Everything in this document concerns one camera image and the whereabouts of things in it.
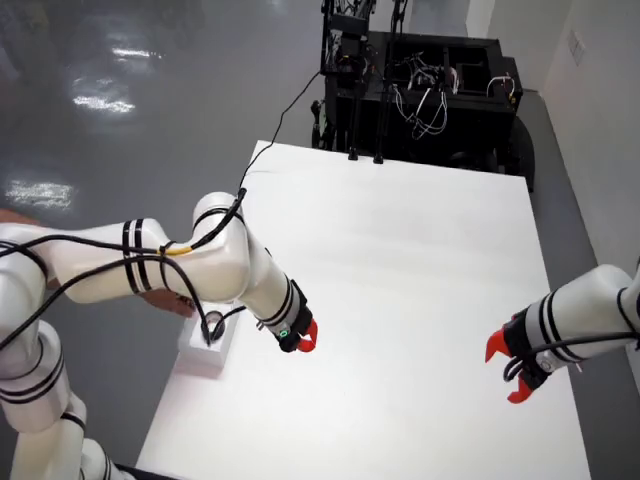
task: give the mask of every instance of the white wall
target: white wall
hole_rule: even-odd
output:
[[[467,12],[467,35],[487,38],[495,0],[470,0]]]
[[[544,88],[571,2],[495,0],[487,36],[498,38],[502,53],[516,59],[525,88],[538,91]]]
[[[629,273],[640,255],[639,20],[637,0],[576,0],[543,91],[596,257]]]

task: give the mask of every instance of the cable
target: cable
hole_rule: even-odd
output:
[[[505,76],[502,76],[502,77],[493,77],[491,79],[491,81],[489,82],[489,85],[487,85],[487,97],[489,96],[489,89],[491,88],[491,85],[493,84],[493,82],[496,82],[498,80],[502,80],[503,84],[507,80],[511,80],[511,93],[509,93],[509,98],[511,98],[511,96],[513,95],[513,92],[516,91],[516,82],[515,82],[515,80],[513,78],[511,78],[508,75],[505,75]]]
[[[253,157],[253,160],[251,160],[251,162],[249,162],[249,165],[247,165],[247,168],[244,169],[244,173],[242,174],[242,178],[240,179],[240,185],[238,185],[238,189],[242,188],[242,183],[244,182],[244,178],[247,176],[247,172],[249,172],[249,169],[253,166],[254,163],[256,163],[256,160],[258,160],[258,157],[260,157],[260,155],[262,155],[264,153],[265,150],[268,150],[269,148],[271,148],[273,146],[273,144],[276,142],[276,138],[278,137],[278,133],[280,133],[280,128],[282,127],[282,120],[284,119],[285,114],[291,110],[293,108],[293,106],[296,104],[296,102],[300,99],[300,97],[302,97],[302,95],[305,94],[305,92],[308,90],[309,86],[311,86],[311,84],[313,83],[313,81],[316,79],[316,77],[318,75],[320,75],[321,71],[316,72],[313,77],[311,77],[311,80],[309,80],[307,82],[307,84],[305,85],[305,87],[302,89],[302,91],[298,94],[298,96],[293,100],[293,102],[291,102],[291,105],[289,105],[281,114],[280,114],[280,121],[278,122],[278,128],[276,128],[276,132],[273,134],[273,138],[271,139],[271,143],[269,145],[267,145],[266,147],[264,147],[262,150],[260,150],[258,152],[258,154]]]
[[[233,220],[236,213],[238,213],[238,210],[242,205],[242,201],[244,200],[244,196],[246,193],[247,193],[247,190],[245,188],[240,189],[240,191],[238,192],[238,196],[229,207],[229,210],[227,210],[227,213],[225,214],[225,216],[222,217],[222,220],[220,220],[220,223],[218,223],[218,225],[216,225],[216,227],[213,230],[211,230],[209,233],[207,233],[204,237],[202,237],[200,240],[194,243],[190,247],[191,250],[196,250],[197,248],[200,248],[203,245],[206,245],[207,243],[211,242],[214,238],[216,238],[220,234],[222,230],[224,230],[224,228],[229,224],[229,222]]]
[[[46,243],[46,242],[54,241],[54,240],[70,241],[70,242],[79,243],[79,244],[83,244],[83,245],[90,245],[90,246],[97,247],[97,248],[106,248],[106,249],[110,249],[110,250],[127,251],[127,252],[130,252],[130,253],[139,254],[138,256],[135,256],[135,257],[122,258],[122,259],[116,260],[114,262],[106,263],[106,264],[101,265],[99,267],[96,267],[96,268],[94,268],[92,270],[88,270],[88,271],[83,272],[83,273],[81,273],[79,275],[76,275],[75,277],[73,277],[72,279],[70,279],[69,281],[67,281],[63,285],[61,285],[58,289],[56,289],[49,296],[49,298],[47,298],[47,300],[40,306],[40,308],[38,308],[31,316],[29,316],[29,318],[27,318],[13,332],[11,332],[6,338],[4,338],[0,342],[0,351],[3,350],[4,348],[6,348],[7,345],[9,345],[11,342],[13,342],[22,332],[24,332],[27,328],[29,328],[29,326],[32,325],[53,304],[53,302],[55,302],[60,297],[60,295],[62,295],[65,291],[67,291],[69,288],[73,287],[78,282],[81,282],[82,280],[90,278],[92,276],[99,275],[101,273],[107,272],[107,271],[112,270],[114,268],[118,268],[118,267],[122,267],[122,266],[126,266],[126,265],[133,265],[133,264],[137,264],[137,263],[142,263],[142,262],[145,262],[145,261],[158,262],[158,263],[160,263],[162,265],[168,264],[178,273],[178,275],[180,276],[180,278],[184,282],[185,286],[187,287],[187,290],[189,291],[189,295],[191,296],[191,299],[194,302],[196,310],[198,311],[198,314],[200,316],[200,322],[201,322],[200,326],[201,326],[203,335],[205,336],[205,339],[206,339],[207,343],[210,344],[210,338],[209,338],[209,335],[208,335],[208,327],[207,327],[206,316],[205,316],[204,310],[202,309],[202,305],[200,303],[200,300],[198,299],[197,292],[196,292],[193,284],[191,283],[191,280],[189,279],[187,274],[184,272],[182,267],[180,267],[180,265],[175,260],[173,260],[173,259],[171,259],[169,257],[177,256],[177,255],[183,255],[185,253],[192,252],[193,250],[195,250],[197,248],[200,248],[203,245],[211,242],[214,238],[216,238],[217,235],[220,234],[220,232],[234,218],[235,214],[240,209],[240,206],[242,205],[242,201],[243,201],[244,196],[246,194],[246,189],[242,188],[242,183],[244,182],[244,179],[245,179],[245,177],[247,175],[247,172],[253,166],[253,164],[256,162],[258,157],[260,157],[260,155],[262,155],[262,153],[265,150],[267,150],[267,149],[269,149],[269,148],[271,148],[273,146],[273,144],[276,141],[276,138],[278,137],[278,133],[280,132],[280,128],[282,127],[282,122],[284,120],[285,114],[289,110],[291,110],[291,108],[293,108],[293,106],[300,99],[300,97],[302,97],[302,95],[305,94],[305,92],[308,90],[308,88],[311,85],[311,83],[316,79],[316,77],[318,77],[318,75],[320,75],[320,73],[321,73],[321,71],[318,71],[311,77],[311,79],[307,82],[307,84],[305,85],[303,90],[298,94],[298,96],[293,100],[293,102],[291,102],[291,104],[280,115],[280,121],[278,123],[278,128],[276,128],[276,131],[275,131],[275,133],[273,135],[273,139],[271,140],[271,143],[269,145],[267,145],[266,147],[264,147],[262,150],[260,150],[260,152],[258,152],[258,154],[253,158],[253,160],[249,163],[249,165],[245,169],[245,171],[244,171],[244,173],[242,175],[242,178],[240,179],[238,195],[237,195],[235,201],[233,202],[233,204],[231,205],[231,207],[229,207],[229,209],[227,210],[227,213],[222,218],[220,223],[213,230],[211,230],[209,233],[207,233],[205,236],[203,236],[200,240],[195,242],[193,245],[185,246],[185,247],[181,247],[181,248],[177,248],[177,249],[173,249],[173,250],[167,250],[166,249],[166,245],[164,246],[164,248],[160,248],[159,250],[155,250],[155,249],[152,249],[152,248],[133,247],[133,246],[125,248],[123,245],[117,244],[117,243],[102,242],[102,241],[99,241],[99,240],[92,240],[92,239],[88,239],[88,238],[78,237],[78,236],[75,236],[75,235],[67,235],[67,234],[45,235],[43,237],[37,238],[35,240],[31,240],[29,242],[25,242],[23,244],[11,244],[9,242],[0,240],[0,247],[2,247],[2,246],[6,247],[5,250],[0,252],[0,258],[3,258],[5,256],[7,256],[7,255],[14,254],[16,252],[20,252],[23,255],[26,255],[29,258],[32,258],[33,261],[38,265],[38,267],[40,267],[40,269],[43,271],[43,273],[46,273],[46,271],[47,271],[46,270],[46,264],[44,262],[42,262],[41,259],[35,253],[27,253],[27,252],[29,252],[28,249],[36,247],[36,246],[41,245],[41,244]],[[234,310],[236,310],[235,313],[237,313],[237,311],[240,311],[238,309],[244,309],[244,308],[246,308],[246,307],[238,307],[237,309],[234,309]]]
[[[222,318],[220,319],[220,321],[222,322],[222,321],[226,320],[227,318],[232,317],[232,316],[233,316],[233,315],[235,315],[236,313],[244,312],[246,309],[247,309],[247,307],[245,307],[245,306],[243,305],[243,306],[240,306],[240,307],[236,307],[236,308],[234,308],[233,310],[229,310],[227,313],[225,313],[225,314],[222,316]]]
[[[613,340],[640,340],[640,334],[636,332],[619,332],[619,333],[609,333],[602,335],[587,335],[584,337],[578,337],[568,340],[562,340],[560,342],[548,343],[546,345],[540,345],[539,347],[532,348],[528,352],[522,354],[521,356],[516,356],[512,358],[503,372],[503,378],[505,382],[510,382],[513,380],[518,373],[524,368],[524,362],[526,358],[533,357],[538,353],[545,352],[547,350],[555,350],[557,348],[569,347],[571,345],[584,345],[588,343],[598,343],[598,342],[609,342]]]
[[[424,100],[427,98],[427,95],[429,95],[430,91],[431,91],[431,89],[427,88],[427,91],[424,92],[424,95],[422,96],[422,100],[420,100],[420,105],[418,105],[418,110],[416,110],[416,117],[418,115],[420,115],[420,110],[422,109],[422,104],[424,103]]]
[[[402,115],[402,118],[405,119],[406,122],[409,122],[409,117],[407,117],[404,114],[404,108],[402,105],[400,105],[400,103],[402,103],[402,96],[400,95],[400,92],[398,91],[398,87],[396,85],[393,85],[393,89],[396,92],[396,107],[398,107],[398,112],[400,112],[400,115]]]
[[[74,242],[74,243],[81,243],[83,245],[91,245],[92,247],[107,248],[109,250],[118,250],[121,252],[125,250],[122,244],[119,244],[119,243],[101,242],[101,241],[92,240],[89,238],[77,237],[75,235],[53,234],[53,235],[45,235],[43,237],[36,238],[35,240],[31,240],[29,242],[21,243],[11,248],[7,248],[6,250],[3,250],[2,252],[0,252],[0,258],[6,257],[7,255],[11,255],[16,252],[20,252],[23,249],[36,247],[40,244],[50,242],[53,240],[62,240],[62,241],[68,241],[68,242]],[[153,248],[127,247],[126,250],[131,253],[139,253],[139,254],[158,253]]]
[[[425,131],[422,132],[422,134],[418,137],[418,140],[420,140],[425,133],[428,133],[429,135],[439,135],[444,131],[445,127],[447,126],[447,121],[449,119],[448,105],[447,105],[447,95],[445,94],[445,92],[440,92],[440,96],[441,96],[441,98],[440,98],[440,106],[438,107],[438,110],[436,111],[436,114],[433,116],[433,120],[431,120],[431,123],[425,127]],[[442,125],[439,126],[439,127],[434,127],[433,123],[438,118],[438,114],[440,113],[440,110],[443,107],[444,107],[444,118],[442,120]]]
[[[458,94],[458,87],[460,87],[460,80],[458,79],[458,71],[453,67],[449,67],[449,71],[451,72],[451,75],[453,76],[452,91],[453,91],[454,95],[457,95]]]
[[[402,13],[400,14],[400,36],[402,36],[402,28],[404,27],[404,13],[407,11],[408,4],[409,0],[404,0],[404,7],[402,8]]]
[[[24,332],[36,320],[38,320],[38,318],[53,304],[53,302],[55,302],[60,297],[60,295],[66,292],[69,288],[73,287],[75,284],[89,277],[99,275],[109,270],[113,270],[114,268],[123,267],[126,265],[133,265],[136,263],[142,263],[145,261],[158,262],[158,263],[166,262],[170,267],[172,267],[176,271],[176,273],[180,276],[185,286],[187,287],[187,290],[189,291],[189,295],[191,296],[191,299],[193,300],[196,310],[198,311],[198,315],[200,315],[201,325],[204,324],[204,327],[206,328],[207,320],[206,320],[204,310],[202,309],[202,304],[198,299],[198,295],[195,287],[191,283],[191,280],[189,279],[185,271],[182,269],[182,267],[178,265],[178,263],[175,260],[168,257],[163,257],[160,255],[140,255],[137,257],[121,258],[114,262],[105,263],[104,265],[96,267],[92,270],[87,270],[86,272],[76,275],[71,280],[62,284],[49,296],[49,298],[47,298],[47,300],[45,300],[45,302],[42,305],[40,305],[40,308],[38,308],[35,312],[33,312],[31,316],[29,316],[29,318],[27,318],[24,322],[22,322],[13,332],[7,335],[7,337],[0,342],[0,351],[6,348],[7,345],[13,342],[22,332]]]

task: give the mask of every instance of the black stripe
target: black stripe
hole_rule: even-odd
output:
[[[216,207],[216,208],[212,208],[211,210],[207,210],[202,215],[200,215],[198,217],[198,219],[195,221],[195,223],[193,224],[193,229],[195,230],[196,227],[198,226],[198,224],[202,220],[204,220],[205,218],[210,217],[211,215],[216,215],[218,213],[227,213],[228,211],[229,211],[228,207]],[[236,212],[234,217],[236,217],[238,220],[240,220],[242,222],[242,224],[244,225],[244,218],[242,218],[242,215],[240,215],[238,212]]]
[[[164,288],[166,288],[166,289],[167,289],[167,290],[169,290],[170,292],[171,292],[171,291],[173,291],[173,290],[171,290],[171,289],[169,288],[169,284],[167,283],[167,275],[166,275],[166,273],[165,273],[165,268],[164,268],[164,267],[165,267],[165,265],[166,265],[167,263],[164,261],[164,257],[165,257],[165,255],[166,255],[166,251],[167,251],[167,249],[168,249],[171,245],[173,245],[174,243],[176,243],[176,242],[174,242],[173,240],[171,240],[170,242],[168,242],[165,246],[163,246],[163,247],[160,249],[161,255],[162,255],[162,257],[163,257],[163,261],[162,261],[162,262],[160,262],[160,263],[158,264],[158,265],[159,265],[159,268],[160,268],[160,277],[162,277],[162,283],[164,283]]]
[[[129,258],[129,229],[131,228],[131,220],[124,223],[122,227],[122,256],[123,258]],[[140,293],[140,289],[136,285],[136,279],[133,276],[133,267],[131,264],[124,266],[125,271],[127,272],[127,280],[129,280],[129,288],[134,295]]]
[[[60,351],[60,356],[58,356],[58,360],[56,361],[56,364],[54,365],[53,370],[51,370],[51,372],[49,372],[49,375],[47,375],[43,380],[41,380],[40,382],[38,382],[37,384],[35,384],[32,387],[25,388],[24,390],[10,391],[10,390],[3,390],[3,389],[0,388],[0,394],[1,394],[0,397],[2,397],[2,396],[24,397],[25,395],[29,395],[30,393],[33,393],[33,392],[36,392],[36,391],[40,390],[48,382],[51,381],[51,379],[55,375],[55,373],[58,370],[58,368],[60,368],[60,364],[61,363],[62,363],[62,351]]]
[[[135,231],[135,242],[136,247],[142,248],[142,222],[144,222],[143,218],[136,220],[136,231]],[[151,284],[149,283],[149,277],[147,277],[147,269],[144,266],[144,262],[138,263],[138,272],[140,273],[140,280],[142,281],[142,286],[145,291],[151,290]]]
[[[549,298],[549,295],[544,297],[540,302],[540,309],[538,310],[538,321],[540,322],[540,331],[542,332],[542,338],[544,338],[544,343],[548,345],[551,343],[551,338],[549,337],[549,334],[547,333],[547,327],[544,324],[544,305],[547,301],[547,298]],[[568,360],[565,360],[561,355],[558,354],[558,351],[555,348],[552,348],[550,350],[559,360],[562,360],[563,362],[568,362]]]
[[[31,375],[33,371],[40,366],[40,363],[42,363],[42,357],[44,356],[44,345],[42,345],[42,338],[40,337],[38,337],[38,345],[40,345],[40,357],[38,357],[38,361],[33,366],[33,368],[29,370],[27,373],[23,373],[19,377],[7,378],[7,380],[18,380],[20,378],[24,378],[27,375]]]
[[[49,391],[56,386],[56,383],[58,383],[58,380],[60,380],[60,375],[62,375],[62,372],[64,371],[64,361],[62,362],[62,364],[60,365],[60,368],[58,369],[58,373],[56,374],[55,378],[51,381],[51,383],[47,386],[47,388],[45,388],[44,390],[41,390],[40,392],[36,393],[34,396],[29,397],[29,398],[22,398],[20,400],[8,400],[6,398],[3,398],[0,396],[0,398],[2,398],[3,401],[7,402],[7,403],[11,403],[13,405],[24,405],[26,403],[31,403],[31,402],[35,402],[36,400],[38,400],[39,398],[45,396],[47,393],[49,393]]]
[[[291,282],[287,278],[287,293],[284,296],[284,302],[280,306],[280,309],[276,312],[276,314],[270,318],[266,318],[264,320],[260,320],[264,325],[271,327],[273,325],[277,325],[278,322],[284,317],[289,310],[291,309],[291,305],[293,305],[293,289],[291,288]]]
[[[60,417],[60,420],[69,420],[70,422],[75,423],[76,425],[78,425],[82,429],[83,432],[87,428],[82,420],[80,420],[78,417],[76,417],[75,415],[73,415],[71,413],[68,413],[68,412],[64,412],[62,414],[62,416]]]
[[[616,303],[618,304],[618,311],[620,312],[620,315],[622,315],[622,318],[627,324],[627,327],[629,327],[629,330],[631,330],[632,332],[638,333],[638,330],[633,326],[633,323],[631,323],[631,320],[627,316],[627,313],[624,311],[624,308],[622,308],[622,292],[624,292],[625,290],[626,288],[621,289],[618,292],[618,296],[616,297]]]
[[[102,476],[102,480],[109,480],[109,478],[111,477],[111,472],[109,471],[109,457],[107,457],[107,452],[104,451],[104,448],[100,448],[102,449],[102,454],[104,455],[104,475]]]
[[[556,322],[553,318],[553,297],[555,296],[556,292],[557,290],[549,296],[549,302],[547,303],[547,318],[549,319],[551,333],[556,339],[556,342],[561,342],[562,338],[560,337],[560,332],[558,332],[558,329],[556,328]],[[581,356],[576,355],[571,350],[569,350],[569,347],[560,347],[560,349],[567,357],[574,359],[576,362],[582,362],[585,360]]]

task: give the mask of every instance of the white box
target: white box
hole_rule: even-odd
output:
[[[224,315],[238,306],[239,304],[232,303],[202,303],[202,308],[207,315],[216,310]],[[178,339],[180,356],[195,362],[222,368],[227,359],[233,332],[236,329],[236,323],[240,314],[241,313],[236,313],[227,318],[225,320],[226,327],[222,336],[218,340],[213,341],[211,346],[208,346],[200,329],[200,316],[198,312],[195,312],[191,318],[185,319],[184,328]]]

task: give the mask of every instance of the black cable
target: black cable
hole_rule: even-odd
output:
[[[29,250],[28,248],[24,247],[23,245],[19,245],[19,244],[15,243],[15,242],[8,242],[6,240],[0,240],[0,247],[4,247],[4,248],[7,248],[7,249],[11,248],[11,249],[13,249],[13,251],[21,253],[25,257],[33,260],[33,262],[42,271],[42,274],[44,275],[45,281],[47,280],[47,277],[49,276],[49,269],[47,268],[47,264],[36,253],[32,252],[31,250]]]
[[[53,234],[53,235],[45,235],[40,238],[36,238],[35,240],[31,240],[29,242],[17,244],[11,248],[7,248],[0,252],[0,258],[6,257],[7,255],[11,255],[16,252],[22,252],[26,249],[36,247],[46,242],[51,242],[53,240],[62,240],[67,242],[81,243],[83,245],[90,245],[92,247],[98,248],[107,248],[109,250],[118,250],[124,251],[125,248],[120,243],[109,243],[109,242],[101,242],[99,240],[92,240],[90,238],[77,237],[75,235],[66,235],[66,234]],[[139,254],[157,254],[158,252],[153,248],[140,248],[140,247],[127,247],[126,250],[131,253],[139,253]]]
[[[532,348],[528,352],[512,358],[503,372],[503,378],[505,382],[513,380],[518,373],[524,368],[524,361],[528,357],[537,355],[538,353],[545,352],[547,350],[554,350],[562,347],[569,347],[571,345],[584,345],[588,343],[609,342],[614,340],[640,340],[640,334],[636,332],[617,332],[607,333],[601,335],[587,335],[584,337],[578,337],[568,340],[562,340],[560,342],[547,343],[546,345],[540,345],[539,347]]]
[[[254,163],[256,163],[256,160],[258,160],[258,157],[260,155],[262,155],[264,153],[265,150],[268,150],[269,148],[271,148],[273,146],[273,144],[276,142],[276,138],[278,137],[278,133],[280,133],[280,128],[282,127],[282,121],[284,119],[285,114],[291,110],[293,108],[293,106],[296,104],[296,102],[300,99],[300,97],[302,97],[302,95],[305,94],[305,92],[309,89],[309,87],[311,86],[311,84],[313,83],[313,81],[316,79],[316,77],[318,75],[320,75],[321,70],[317,71],[313,77],[311,77],[311,80],[309,80],[307,82],[307,84],[305,85],[305,87],[302,89],[302,91],[298,94],[298,96],[293,100],[293,102],[291,102],[291,105],[289,105],[281,114],[280,114],[280,122],[278,123],[278,128],[276,128],[276,133],[273,134],[273,139],[271,140],[271,143],[269,145],[267,145],[266,147],[264,147],[262,150],[260,150],[258,152],[258,154],[253,158],[253,160],[251,160],[251,162],[249,162],[249,165],[247,165],[247,168],[244,169],[244,173],[242,174],[242,178],[240,179],[240,185],[238,185],[238,189],[242,188],[242,182],[244,182],[244,177],[247,176],[247,172],[249,172],[249,169],[253,166]]]
[[[233,203],[229,207],[229,210],[227,210],[227,213],[225,213],[224,217],[222,217],[222,220],[220,220],[220,223],[216,225],[216,227],[213,230],[211,230],[209,233],[205,234],[204,237],[202,237],[196,243],[191,245],[192,250],[195,250],[196,248],[200,248],[203,245],[206,245],[207,243],[211,242],[214,238],[216,238],[220,234],[222,230],[224,230],[224,228],[229,224],[231,220],[233,220],[235,215],[238,213],[238,210],[242,205],[242,200],[244,200],[244,196],[246,193],[247,193],[246,189],[240,188],[240,191],[238,192],[238,196],[233,201]]]
[[[240,313],[240,312],[244,312],[247,309],[247,307],[245,307],[244,305],[240,306],[240,307],[236,307],[233,310],[229,310],[227,313],[225,313],[222,318],[220,319],[221,322],[223,322],[224,320],[226,320],[229,317],[232,317],[233,315],[235,315],[236,313]]]
[[[173,240],[170,240],[167,243],[165,243],[163,246],[161,246],[160,249],[158,250],[160,252],[160,256],[165,257],[167,255],[167,249],[174,243],[176,242],[174,242]],[[166,265],[166,262],[162,262],[160,264],[160,278],[162,278],[162,283],[164,284],[164,288],[166,288],[167,290],[171,290],[169,288],[169,283],[167,282],[167,274],[164,268],[165,265]]]
[[[402,36],[402,28],[404,27],[404,12],[407,11],[408,4],[409,0],[404,0],[404,7],[402,8],[402,13],[400,14],[400,36]]]
[[[191,299],[193,300],[196,310],[198,311],[198,315],[200,315],[201,325],[204,324],[204,327],[207,328],[207,319],[206,319],[204,310],[202,309],[202,304],[198,299],[196,289],[191,283],[191,280],[189,279],[185,271],[182,269],[182,267],[178,265],[178,263],[170,257],[165,257],[157,254],[156,255],[140,255],[137,257],[121,258],[114,262],[106,263],[92,270],[88,270],[79,275],[76,275],[71,280],[62,284],[49,296],[49,298],[47,298],[47,300],[42,305],[40,305],[40,308],[38,308],[35,312],[33,312],[33,314],[31,314],[29,318],[27,318],[24,322],[22,322],[13,332],[11,332],[4,340],[0,342],[0,351],[6,348],[7,345],[13,342],[22,332],[24,332],[36,320],[38,320],[38,318],[53,304],[53,302],[55,302],[60,297],[60,295],[62,295],[65,291],[73,287],[78,282],[81,282],[86,278],[107,272],[114,268],[123,267],[126,265],[133,265],[136,263],[141,263],[146,261],[159,262],[159,263],[166,262],[170,267],[172,267],[176,271],[176,273],[180,276],[185,286],[187,287],[187,290],[189,291],[189,295],[191,296]]]
[[[213,230],[211,230],[209,233],[207,233],[204,237],[202,237],[200,240],[198,240],[196,243],[194,243],[191,246],[192,250],[200,248],[203,245],[211,242],[214,238],[216,238],[217,235],[220,234],[220,232],[233,219],[233,217],[235,216],[237,211],[240,209],[240,206],[242,205],[242,200],[244,199],[244,196],[246,194],[246,189],[242,188],[242,183],[244,182],[244,179],[245,179],[245,177],[247,175],[247,172],[253,166],[253,164],[256,162],[258,157],[260,157],[260,155],[262,155],[262,153],[264,153],[265,150],[267,150],[267,149],[269,149],[269,148],[271,148],[273,146],[273,144],[276,141],[276,138],[278,137],[278,133],[280,132],[280,128],[282,127],[282,122],[284,120],[284,116],[287,114],[287,112],[289,112],[289,110],[291,110],[293,108],[293,106],[300,99],[300,97],[302,97],[302,95],[304,95],[306,93],[306,91],[309,89],[309,86],[311,86],[311,83],[313,83],[313,81],[316,79],[316,77],[318,77],[318,75],[320,75],[320,73],[321,73],[321,71],[318,71],[311,77],[311,79],[307,82],[305,87],[298,94],[298,96],[293,100],[293,102],[291,102],[291,104],[282,112],[282,114],[280,114],[280,121],[278,122],[278,128],[276,128],[276,131],[275,131],[275,133],[273,135],[273,139],[271,140],[271,143],[269,145],[267,145],[266,147],[264,147],[262,150],[260,150],[260,152],[258,152],[258,154],[253,158],[253,160],[251,160],[249,165],[247,165],[247,168],[245,168],[244,173],[242,174],[242,178],[240,179],[238,195],[237,195],[235,201],[233,202],[233,204],[231,205],[231,207],[229,208],[229,210],[227,211],[225,216],[222,218],[220,223]],[[205,334],[205,332],[208,332],[206,316],[204,314],[204,310],[202,309],[202,305],[200,304],[200,300],[198,299],[196,290],[195,290],[193,284],[191,283],[191,280],[189,279],[187,274],[184,272],[182,267],[180,267],[180,265],[178,265],[178,263],[175,260],[173,260],[172,258],[170,258],[170,257],[168,257],[166,255],[166,247],[169,244],[165,245],[164,248],[161,248],[161,255],[158,255],[158,251],[154,250],[152,248],[140,248],[140,247],[129,246],[129,247],[127,247],[125,249],[122,244],[102,242],[102,241],[98,241],[98,240],[92,240],[92,239],[88,239],[88,238],[77,237],[77,236],[74,236],[74,235],[52,234],[52,235],[45,235],[43,237],[37,238],[35,240],[31,240],[29,242],[25,242],[23,244],[13,244],[11,246],[8,246],[8,245],[10,245],[8,242],[5,242],[4,245],[2,243],[0,243],[0,246],[7,246],[7,248],[5,250],[0,252],[0,258],[3,258],[5,256],[7,256],[7,255],[11,255],[11,254],[16,253],[16,252],[20,252],[23,255],[26,255],[29,258],[31,258],[42,269],[43,273],[46,273],[46,264],[42,261],[42,259],[38,255],[36,255],[35,253],[31,252],[29,249],[33,248],[35,246],[41,245],[43,243],[46,243],[46,242],[54,241],[54,240],[70,241],[70,242],[79,243],[79,244],[83,244],[83,245],[89,245],[89,246],[93,246],[93,247],[106,248],[106,249],[117,250],[117,251],[125,251],[126,250],[126,251],[128,251],[130,253],[137,253],[138,256],[122,258],[122,259],[116,260],[114,262],[106,263],[104,265],[101,265],[100,267],[96,267],[96,268],[94,268],[92,270],[88,270],[86,272],[83,272],[83,273],[73,277],[72,279],[70,279],[69,281],[64,283],[63,285],[61,285],[58,289],[56,289],[49,296],[49,298],[47,298],[47,300],[40,306],[40,308],[38,308],[27,320],[25,320],[22,324],[20,324],[20,326],[18,326],[13,332],[11,332],[4,340],[2,340],[0,342],[0,351],[3,350],[11,342],[13,342],[27,328],[29,328],[29,326],[32,325],[42,315],[42,313],[45,312],[53,304],[53,302],[55,302],[60,297],[60,295],[62,295],[66,290],[68,290],[69,288],[71,288],[72,286],[77,284],[78,282],[80,282],[80,281],[82,281],[82,280],[84,280],[86,278],[92,277],[94,275],[98,275],[100,273],[107,272],[107,271],[112,270],[114,268],[118,268],[118,267],[126,266],[126,265],[133,265],[133,264],[141,263],[141,262],[145,262],[145,261],[152,261],[152,262],[160,263],[161,264],[161,270],[163,269],[165,264],[168,264],[178,273],[178,275],[180,276],[182,281],[185,283],[185,286],[187,287],[187,290],[189,290],[189,295],[191,295],[191,299],[193,300],[194,305],[196,307],[196,310],[198,311],[198,314],[200,315],[200,320],[201,320],[201,325],[200,326],[201,326],[201,330],[203,331],[203,335]],[[164,278],[164,271],[162,271],[162,273],[163,273],[163,275],[162,275],[163,276],[163,281],[165,282],[165,285],[166,285],[166,279]],[[205,336],[205,339],[207,341],[207,344],[210,345],[209,336],[208,335],[204,335],[204,336]]]

